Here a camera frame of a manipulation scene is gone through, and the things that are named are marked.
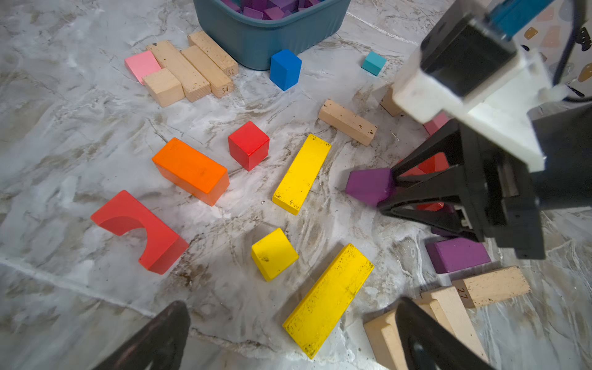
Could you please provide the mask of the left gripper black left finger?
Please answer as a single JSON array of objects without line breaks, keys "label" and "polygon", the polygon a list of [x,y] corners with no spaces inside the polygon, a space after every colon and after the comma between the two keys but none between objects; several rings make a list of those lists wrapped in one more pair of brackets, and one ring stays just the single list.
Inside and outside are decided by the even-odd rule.
[{"label": "left gripper black left finger", "polygon": [[191,319],[182,301],[168,305],[97,369],[179,369]]}]

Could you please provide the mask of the purple brick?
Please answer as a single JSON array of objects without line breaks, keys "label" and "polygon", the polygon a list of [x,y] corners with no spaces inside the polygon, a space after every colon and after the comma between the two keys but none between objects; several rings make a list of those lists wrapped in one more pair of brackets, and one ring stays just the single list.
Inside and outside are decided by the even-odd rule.
[{"label": "purple brick", "polygon": [[425,248],[437,274],[452,273],[491,262],[483,244],[464,238],[429,243]]},{"label": "purple brick", "polygon": [[390,168],[352,171],[345,187],[346,194],[376,207],[396,193]]}]

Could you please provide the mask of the teal storage bin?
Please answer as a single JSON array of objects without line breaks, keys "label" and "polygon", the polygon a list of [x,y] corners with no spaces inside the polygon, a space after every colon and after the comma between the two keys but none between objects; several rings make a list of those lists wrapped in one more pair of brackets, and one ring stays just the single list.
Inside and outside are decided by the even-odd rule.
[{"label": "teal storage bin", "polygon": [[195,1],[201,28],[234,60],[249,69],[268,70],[271,57],[284,49],[298,55],[335,34],[350,2],[323,1],[280,20],[257,20],[221,1]]}]

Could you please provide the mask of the pink brick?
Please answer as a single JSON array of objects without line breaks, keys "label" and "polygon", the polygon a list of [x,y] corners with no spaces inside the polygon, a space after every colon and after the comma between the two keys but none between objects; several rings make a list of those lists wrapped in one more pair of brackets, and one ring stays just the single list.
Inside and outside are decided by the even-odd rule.
[{"label": "pink brick", "polygon": [[450,118],[444,112],[439,113],[434,118],[432,118],[428,123],[424,123],[423,127],[427,131],[427,133],[431,136],[435,132],[437,132],[441,127],[443,127]]}]

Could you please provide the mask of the natural wood brick centre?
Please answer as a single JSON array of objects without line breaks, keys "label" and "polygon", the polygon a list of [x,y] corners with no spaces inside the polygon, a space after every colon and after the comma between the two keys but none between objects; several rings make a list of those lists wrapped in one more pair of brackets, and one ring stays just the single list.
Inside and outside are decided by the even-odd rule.
[{"label": "natural wood brick centre", "polygon": [[384,97],[380,102],[382,108],[384,108],[388,114],[392,117],[400,117],[404,114],[402,108],[400,108],[395,100],[393,99],[393,87],[389,86],[387,91],[385,92]]}]

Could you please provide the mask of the natural wood flat brick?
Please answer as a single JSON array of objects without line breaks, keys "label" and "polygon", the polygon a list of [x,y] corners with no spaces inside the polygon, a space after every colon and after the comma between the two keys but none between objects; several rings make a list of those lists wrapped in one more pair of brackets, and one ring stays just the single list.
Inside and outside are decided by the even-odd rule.
[{"label": "natural wood flat brick", "polygon": [[516,266],[465,277],[452,285],[466,308],[481,308],[531,292],[527,279]]}]

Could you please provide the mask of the long yellow brick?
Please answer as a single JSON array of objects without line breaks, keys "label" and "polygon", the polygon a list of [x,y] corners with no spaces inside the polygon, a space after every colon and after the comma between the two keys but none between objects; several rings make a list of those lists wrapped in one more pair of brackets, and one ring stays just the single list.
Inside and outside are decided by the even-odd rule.
[{"label": "long yellow brick", "polygon": [[273,203],[298,215],[330,149],[330,143],[309,134],[274,192]]},{"label": "long yellow brick", "polygon": [[314,359],[374,269],[352,244],[346,245],[288,316],[283,328]]}]

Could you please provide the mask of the teal cube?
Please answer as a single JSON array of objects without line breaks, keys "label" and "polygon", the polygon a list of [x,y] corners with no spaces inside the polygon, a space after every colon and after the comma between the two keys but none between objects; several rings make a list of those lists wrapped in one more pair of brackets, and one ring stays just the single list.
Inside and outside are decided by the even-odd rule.
[{"label": "teal cube", "polygon": [[362,63],[362,69],[374,76],[378,76],[386,62],[387,60],[383,56],[376,54],[375,52],[370,52]]}]

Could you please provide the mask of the natural wood brick slanted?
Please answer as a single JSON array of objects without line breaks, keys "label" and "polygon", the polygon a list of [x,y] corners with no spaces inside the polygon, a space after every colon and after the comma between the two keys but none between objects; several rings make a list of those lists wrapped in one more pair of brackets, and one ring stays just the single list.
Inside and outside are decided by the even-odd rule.
[{"label": "natural wood brick slanted", "polygon": [[364,146],[370,145],[378,130],[376,125],[333,100],[325,101],[318,118]]}]

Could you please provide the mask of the small yellow cube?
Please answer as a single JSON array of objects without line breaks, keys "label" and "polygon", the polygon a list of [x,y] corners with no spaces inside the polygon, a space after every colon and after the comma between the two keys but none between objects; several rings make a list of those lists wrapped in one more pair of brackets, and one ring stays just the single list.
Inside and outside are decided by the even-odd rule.
[{"label": "small yellow cube", "polygon": [[251,247],[251,257],[267,282],[293,265],[299,255],[282,229],[278,228]]}]

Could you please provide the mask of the orange brick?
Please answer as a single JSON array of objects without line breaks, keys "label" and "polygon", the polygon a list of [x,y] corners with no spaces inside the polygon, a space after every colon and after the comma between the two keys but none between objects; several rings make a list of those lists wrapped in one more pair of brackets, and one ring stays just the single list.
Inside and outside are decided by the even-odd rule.
[{"label": "orange brick", "polygon": [[153,158],[161,175],[213,207],[228,189],[228,169],[173,138]]}]

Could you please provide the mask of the blue cube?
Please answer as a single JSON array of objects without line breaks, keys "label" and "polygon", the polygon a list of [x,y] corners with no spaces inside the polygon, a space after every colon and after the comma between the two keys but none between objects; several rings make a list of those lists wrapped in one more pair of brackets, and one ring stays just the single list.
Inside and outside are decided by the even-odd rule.
[{"label": "blue cube", "polygon": [[271,57],[270,79],[286,91],[299,81],[302,61],[290,50],[282,50]]}]

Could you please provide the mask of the natural wood cube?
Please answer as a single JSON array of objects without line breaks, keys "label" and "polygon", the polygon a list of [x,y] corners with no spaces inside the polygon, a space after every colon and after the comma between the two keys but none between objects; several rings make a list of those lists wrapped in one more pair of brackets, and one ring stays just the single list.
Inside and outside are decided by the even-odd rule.
[{"label": "natural wood cube", "polygon": [[185,98],[180,80],[169,69],[143,77],[144,86],[161,107],[170,106]]}]

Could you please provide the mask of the long natural wood brick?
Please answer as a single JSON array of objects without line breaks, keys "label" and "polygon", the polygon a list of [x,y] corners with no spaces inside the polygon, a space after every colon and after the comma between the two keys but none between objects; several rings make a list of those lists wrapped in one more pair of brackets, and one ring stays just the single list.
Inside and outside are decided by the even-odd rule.
[{"label": "long natural wood brick", "polygon": [[162,68],[168,69],[181,83],[185,97],[195,102],[212,93],[207,79],[168,40],[146,46]]}]

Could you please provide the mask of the small pink cube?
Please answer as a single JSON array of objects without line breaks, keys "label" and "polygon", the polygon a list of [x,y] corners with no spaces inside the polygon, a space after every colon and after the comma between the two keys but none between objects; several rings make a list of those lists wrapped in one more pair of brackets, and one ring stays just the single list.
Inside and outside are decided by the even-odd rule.
[{"label": "small pink cube", "polygon": [[138,82],[144,84],[143,78],[162,69],[154,54],[151,51],[142,52],[125,59],[126,68],[137,78]]}]

